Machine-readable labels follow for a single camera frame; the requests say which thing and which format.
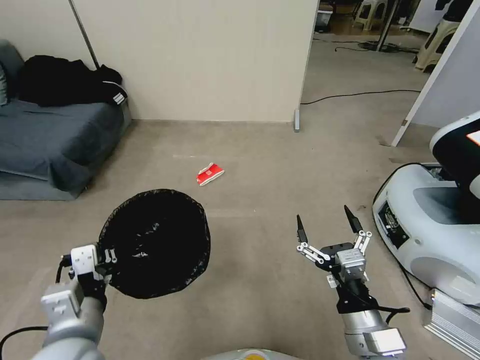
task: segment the floor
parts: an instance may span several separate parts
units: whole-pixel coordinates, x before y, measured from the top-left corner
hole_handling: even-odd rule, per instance
[[[386,90],[421,90],[428,73],[415,69],[414,54],[362,50],[356,42],[377,40],[375,35],[314,34],[303,86],[302,102],[308,103],[332,95]],[[388,43],[418,48],[423,43],[415,35],[388,36]],[[362,123],[381,144],[390,144],[400,124],[412,108],[418,93],[391,92],[327,99],[300,107],[303,114],[315,118],[331,117],[343,107],[345,126]]]
[[[405,31],[400,28],[400,25],[392,24],[388,33],[390,35],[403,35]],[[335,35],[377,35],[378,37],[382,33],[382,28],[374,26],[365,31],[361,23],[354,22],[350,13],[339,13],[333,15],[330,19],[330,33]]]
[[[404,54],[352,51],[358,64],[352,71],[334,47],[313,45],[304,101],[422,85],[422,75],[399,65],[408,61]],[[383,57],[389,61],[372,65]],[[323,59],[337,59],[337,75],[322,68]],[[318,247],[352,240],[344,204],[375,233],[370,206],[384,179],[399,164],[432,159],[426,136],[412,133],[396,148],[381,145],[414,99],[392,93],[305,105],[300,133],[290,124],[134,122],[76,201],[0,202],[0,333],[46,323],[39,300],[59,256],[96,241],[116,206],[141,191],[173,188],[206,209],[210,264],[187,289],[162,298],[135,300],[109,288],[100,344],[107,359],[195,360],[245,347],[301,359],[353,359],[335,291],[296,253],[296,214]],[[196,173],[212,161],[225,174],[199,187]],[[368,286],[379,303],[412,309],[391,323],[408,345],[407,359],[466,359],[422,328],[422,308],[378,236],[367,261]],[[4,359],[29,359],[41,342],[41,333],[15,336]]]

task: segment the metal pole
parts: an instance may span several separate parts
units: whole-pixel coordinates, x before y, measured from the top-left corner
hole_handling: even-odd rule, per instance
[[[68,0],[70,3],[71,10],[73,11],[73,15],[75,16],[76,23],[78,24],[78,27],[80,28],[81,34],[83,35],[83,40],[85,40],[86,47],[88,48],[88,51],[90,52],[90,56],[93,60],[93,63],[95,64],[95,67],[100,69],[99,62],[97,61],[97,57],[95,56],[94,49],[92,48],[92,44],[90,43],[89,37],[87,36],[87,32],[85,31],[84,25],[82,24],[82,20],[80,20],[79,13],[77,12],[77,9],[75,8],[74,0]]]
[[[388,15],[388,19],[386,21],[383,30],[381,31],[380,38],[378,39],[378,44],[376,45],[376,51],[381,51],[382,47],[384,46],[385,40],[387,39],[387,35],[389,34],[390,26],[392,25],[392,20],[394,19],[394,15],[397,12],[399,7],[400,0],[395,0],[393,6],[390,11],[390,15]]]

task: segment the white device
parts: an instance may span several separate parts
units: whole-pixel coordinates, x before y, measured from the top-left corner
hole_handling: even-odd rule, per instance
[[[409,273],[480,306],[480,111],[441,128],[430,149],[438,163],[401,166],[380,189],[375,224]]]

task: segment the black jacket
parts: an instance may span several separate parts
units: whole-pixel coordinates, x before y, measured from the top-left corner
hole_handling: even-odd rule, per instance
[[[18,98],[42,107],[109,103],[120,105],[127,93],[122,76],[102,65],[90,70],[81,60],[46,55],[29,58],[18,75]]]

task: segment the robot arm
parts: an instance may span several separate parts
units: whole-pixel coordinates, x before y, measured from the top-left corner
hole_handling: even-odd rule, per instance
[[[336,308],[345,326],[344,336],[350,353],[361,358],[398,356],[407,347],[400,331],[389,327],[387,322],[394,314],[410,310],[379,306],[377,300],[369,295],[365,285],[369,280],[365,272],[365,250],[372,233],[363,231],[358,219],[346,207],[345,212],[355,233],[354,243],[345,242],[318,250],[308,244],[302,221],[297,215],[300,241],[297,251],[329,273],[326,278],[338,294]],[[387,321],[383,320],[380,311],[391,312]]]
[[[49,286],[41,298],[49,326],[33,360],[105,360],[97,349],[107,306],[105,274],[117,260],[113,250],[106,250],[103,258],[99,254],[97,246],[89,244],[62,257],[61,265],[72,266],[70,281]]]
[[[297,216],[297,251],[327,271],[328,283],[338,294],[336,305],[344,323],[344,335],[351,354],[361,358],[398,356],[406,349],[397,328],[388,326],[380,311],[396,314],[404,309],[379,306],[365,286],[365,250],[372,233],[363,231],[358,219],[346,208],[355,235],[354,243],[340,243],[318,250],[308,244],[302,221]],[[41,298],[49,327],[43,348],[32,360],[105,360],[97,349],[107,305],[105,288],[110,280],[115,252],[90,244],[64,255],[63,266],[72,266],[70,282],[50,286]]]

